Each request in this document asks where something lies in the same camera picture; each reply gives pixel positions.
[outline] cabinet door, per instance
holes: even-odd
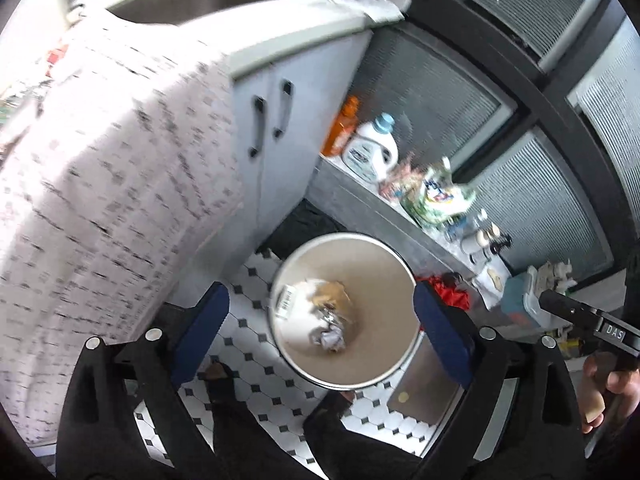
[[[264,158],[264,138],[269,133],[268,92],[273,87],[266,67],[234,84],[234,113],[238,127],[235,147],[242,178],[242,206],[198,250],[180,274],[167,299],[183,308],[195,306],[211,283],[234,272],[260,243],[257,233],[258,190]]]
[[[371,34],[333,40],[273,65],[258,209],[262,240],[302,200]]]

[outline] blue pad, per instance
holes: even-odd
[[[204,307],[175,348],[171,371],[171,383],[175,388],[195,377],[198,366],[229,313],[229,292],[221,283],[212,294],[207,291],[200,301],[205,302]]]
[[[473,378],[472,348],[468,348],[462,336],[453,328],[443,308],[455,307],[444,305],[431,286],[418,282],[414,290],[415,315],[438,354],[444,371],[467,389]]]

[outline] person's hand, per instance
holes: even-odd
[[[604,397],[606,390],[622,396],[617,419],[625,420],[640,402],[640,372],[611,372],[604,376],[603,370],[611,370],[615,362],[613,354],[599,352],[589,356],[582,367],[582,379],[578,388],[578,407],[582,417],[582,432],[589,433],[604,420]]]

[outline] metal bolt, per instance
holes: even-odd
[[[162,330],[159,328],[150,328],[146,331],[145,339],[147,341],[157,341],[162,337]]]
[[[98,346],[100,346],[100,338],[90,337],[86,340],[84,346],[86,346],[88,350],[95,350],[96,348],[98,348]]]
[[[482,339],[487,339],[488,341],[495,339],[495,330],[490,326],[483,326],[479,333]]]
[[[544,346],[546,346],[547,348],[555,348],[556,347],[556,340],[553,339],[549,335],[543,335],[542,339],[540,341],[542,341],[542,344]]]

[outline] towel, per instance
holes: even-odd
[[[223,56],[172,25],[95,12],[0,170],[0,399],[56,438],[84,342],[136,339],[241,203]]]

